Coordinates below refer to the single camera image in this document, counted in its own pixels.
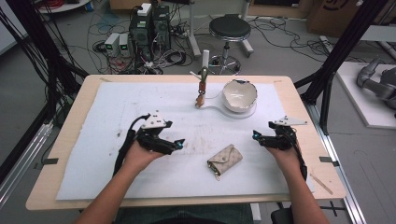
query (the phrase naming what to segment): human arm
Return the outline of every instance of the human arm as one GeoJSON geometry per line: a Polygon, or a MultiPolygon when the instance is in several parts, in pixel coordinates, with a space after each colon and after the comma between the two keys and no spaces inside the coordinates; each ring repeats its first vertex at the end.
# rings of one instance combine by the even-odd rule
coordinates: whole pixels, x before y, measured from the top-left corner
{"type": "Polygon", "coordinates": [[[294,148],[279,150],[268,147],[267,149],[276,159],[288,183],[294,223],[329,223],[303,179],[294,148]]]}
{"type": "Polygon", "coordinates": [[[128,150],[119,171],[74,223],[111,223],[134,179],[152,161],[162,155],[159,152],[147,151],[135,141],[128,150]]]}

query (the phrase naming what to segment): cardboard box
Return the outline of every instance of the cardboard box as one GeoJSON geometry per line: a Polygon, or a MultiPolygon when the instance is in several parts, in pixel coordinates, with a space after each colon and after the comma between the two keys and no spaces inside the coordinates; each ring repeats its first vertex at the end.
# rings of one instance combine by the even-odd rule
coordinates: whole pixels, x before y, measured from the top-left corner
{"type": "Polygon", "coordinates": [[[151,3],[151,1],[150,0],[110,0],[110,8],[129,10],[136,6],[142,6],[143,3],[151,3]]]}
{"type": "Polygon", "coordinates": [[[313,0],[300,0],[298,9],[302,12],[308,13],[311,11],[313,5],[313,0]]]}
{"type": "Polygon", "coordinates": [[[359,9],[356,2],[314,0],[306,21],[308,33],[340,37],[359,9]]]}

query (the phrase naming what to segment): white bowl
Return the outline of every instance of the white bowl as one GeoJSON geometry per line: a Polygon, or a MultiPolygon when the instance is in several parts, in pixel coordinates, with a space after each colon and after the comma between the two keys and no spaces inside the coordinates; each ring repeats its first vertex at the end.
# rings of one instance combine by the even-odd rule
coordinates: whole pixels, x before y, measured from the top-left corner
{"type": "Polygon", "coordinates": [[[256,87],[246,80],[234,79],[225,84],[222,91],[223,104],[236,113],[248,112],[256,100],[256,87]]]}

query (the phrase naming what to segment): wooden board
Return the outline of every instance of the wooden board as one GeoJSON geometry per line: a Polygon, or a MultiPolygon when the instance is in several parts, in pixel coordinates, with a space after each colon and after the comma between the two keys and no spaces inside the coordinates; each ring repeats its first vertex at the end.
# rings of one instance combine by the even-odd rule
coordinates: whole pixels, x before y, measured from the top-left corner
{"type": "MultiPolygon", "coordinates": [[[[226,83],[234,79],[234,76],[211,76],[209,83],[226,83]]],[[[271,76],[238,76],[250,80],[252,83],[273,84],[282,103],[286,114],[291,117],[310,120],[308,113],[295,90],[289,77],[271,76]]],[[[87,118],[92,107],[97,90],[104,82],[127,82],[127,83],[195,83],[195,77],[181,75],[163,76],[114,76],[114,75],[90,75],[78,93],[76,101],[70,110],[64,126],[55,141],[49,154],[49,158],[58,158],[57,164],[45,165],[38,177],[35,186],[26,202],[29,210],[51,210],[51,209],[80,209],[87,207],[91,200],[56,200],[57,193],[61,187],[64,171],[70,153],[76,144],[82,124],[87,118]]],[[[303,152],[308,173],[313,176],[315,186],[314,197],[316,199],[340,199],[346,196],[343,184],[340,181],[334,167],[329,162],[320,162],[319,157],[328,156],[322,145],[318,133],[312,122],[307,125],[295,126],[299,143],[303,152]]],[[[288,194],[277,195],[233,195],[212,197],[185,197],[166,199],[125,199],[121,206],[162,206],[180,204],[207,204],[207,203],[256,203],[256,202],[282,202],[290,199],[288,194]]]]}

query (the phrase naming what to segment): white device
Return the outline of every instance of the white device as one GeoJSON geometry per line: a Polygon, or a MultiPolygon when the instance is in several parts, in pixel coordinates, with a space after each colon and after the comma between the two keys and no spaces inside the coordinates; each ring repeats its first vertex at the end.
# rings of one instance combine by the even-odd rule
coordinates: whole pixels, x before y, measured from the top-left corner
{"type": "Polygon", "coordinates": [[[131,44],[128,34],[120,34],[120,53],[122,57],[131,57],[131,44]]]}
{"type": "Polygon", "coordinates": [[[202,67],[209,67],[209,50],[204,49],[204,54],[202,56],[202,67]]]}
{"type": "Polygon", "coordinates": [[[120,34],[113,33],[105,42],[107,54],[110,57],[117,57],[120,53],[120,34]]]}
{"type": "Polygon", "coordinates": [[[151,4],[143,3],[142,8],[143,9],[137,11],[137,15],[138,16],[147,16],[149,14],[149,10],[151,9],[151,4]]]}

